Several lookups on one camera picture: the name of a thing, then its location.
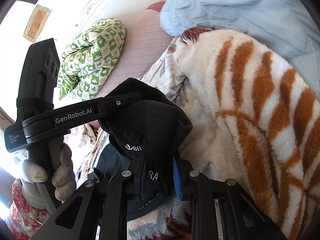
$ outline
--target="light blue blanket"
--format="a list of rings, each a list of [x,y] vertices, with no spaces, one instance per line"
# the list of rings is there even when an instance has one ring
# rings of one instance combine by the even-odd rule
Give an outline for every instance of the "light blue blanket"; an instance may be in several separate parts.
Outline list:
[[[171,36],[195,26],[244,32],[294,66],[319,99],[320,32],[300,0],[167,0],[160,22]]]

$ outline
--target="blue gripper pad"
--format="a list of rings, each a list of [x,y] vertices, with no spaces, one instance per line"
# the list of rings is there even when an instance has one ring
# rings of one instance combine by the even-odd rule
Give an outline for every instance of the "blue gripper pad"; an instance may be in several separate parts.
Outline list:
[[[176,190],[176,194],[178,198],[181,200],[182,199],[181,178],[180,178],[179,169],[178,169],[178,165],[175,157],[173,157],[173,182],[174,182],[174,188]]]

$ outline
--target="gray glove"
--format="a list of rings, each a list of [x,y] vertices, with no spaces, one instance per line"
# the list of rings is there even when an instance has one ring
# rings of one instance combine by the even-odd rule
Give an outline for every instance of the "gray glove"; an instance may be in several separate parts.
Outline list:
[[[63,144],[60,153],[60,167],[52,176],[52,184],[56,187],[55,196],[64,202],[75,190],[76,180],[71,160],[71,150],[67,144]],[[47,171],[36,164],[32,159],[22,161],[22,194],[26,201],[38,209],[46,209],[36,182],[45,182],[48,179]]]

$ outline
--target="black elastic band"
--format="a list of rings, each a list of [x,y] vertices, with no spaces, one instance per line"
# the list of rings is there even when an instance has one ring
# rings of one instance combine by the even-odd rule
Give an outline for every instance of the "black elastic band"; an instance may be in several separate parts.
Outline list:
[[[52,110],[53,103],[39,98],[17,98],[17,107],[27,107],[29,109]]]

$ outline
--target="metal screw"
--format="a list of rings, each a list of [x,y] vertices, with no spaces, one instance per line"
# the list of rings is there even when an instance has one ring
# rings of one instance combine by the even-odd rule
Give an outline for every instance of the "metal screw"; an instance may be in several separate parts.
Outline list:
[[[84,183],[84,185],[85,185],[86,187],[92,187],[92,186],[94,185],[94,180],[93,180],[93,179],[88,179],[88,180]]]
[[[198,177],[199,176],[199,172],[198,171],[190,171],[190,176],[191,177]]]
[[[131,171],[122,171],[122,176],[129,177],[131,175]]]
[[[228,179],[228,180],[227,180],[227,184],[228,184],[229,186],[235,186],[235,185],[236,185],[236,181],[235,181],[234,179]]]

